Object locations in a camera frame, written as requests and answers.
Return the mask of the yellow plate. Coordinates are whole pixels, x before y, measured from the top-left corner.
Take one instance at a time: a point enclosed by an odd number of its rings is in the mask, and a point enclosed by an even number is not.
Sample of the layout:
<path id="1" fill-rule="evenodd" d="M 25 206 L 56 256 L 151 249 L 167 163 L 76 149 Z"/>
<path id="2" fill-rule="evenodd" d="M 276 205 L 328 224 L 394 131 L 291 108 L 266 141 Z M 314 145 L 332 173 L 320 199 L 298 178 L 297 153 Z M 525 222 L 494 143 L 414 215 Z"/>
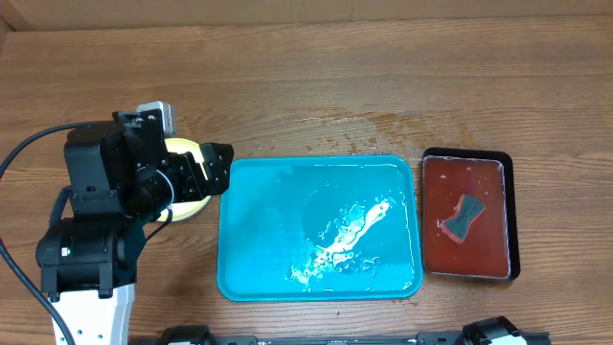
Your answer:
<path id="1" fill-rule="evenodd" d="M 199 145 L 192 140 L 183 138 L 169 138 L 165 140 L 169 153 L 190 153 L 196 163 L 201 165 L 204 162 L 203 154 L 200 151 Z M 202 211 L 211 200 L 210 195 L 196 201 L 179 201 L 178 190 L 172 188 L 173 202 L 169 204 L 167 209 L 164 209 L 156 222 L 164 222 L 169 218 L 169 210 L 172 210 L 171 222 L 179 222 L 190 219 Z"/>

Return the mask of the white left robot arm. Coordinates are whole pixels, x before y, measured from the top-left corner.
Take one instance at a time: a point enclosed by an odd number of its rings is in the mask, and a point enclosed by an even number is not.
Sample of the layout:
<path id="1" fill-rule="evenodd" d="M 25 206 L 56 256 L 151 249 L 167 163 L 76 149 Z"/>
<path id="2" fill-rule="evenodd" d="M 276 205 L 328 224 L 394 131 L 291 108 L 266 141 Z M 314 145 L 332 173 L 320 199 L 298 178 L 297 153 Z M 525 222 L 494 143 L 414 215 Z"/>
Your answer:
<path id="1" fill-rule="evenodd" d="M 57 343 L 126 344 L 145 225 L 174 204 L 228 189 L 231 145 L 198 145 L 198 162 L 168 151 L 172 134 L 161 109 L 118 111 L 68 133 L 70 184 L 35 253 L 41 289 L 66 326 L 56 330 Z"/>

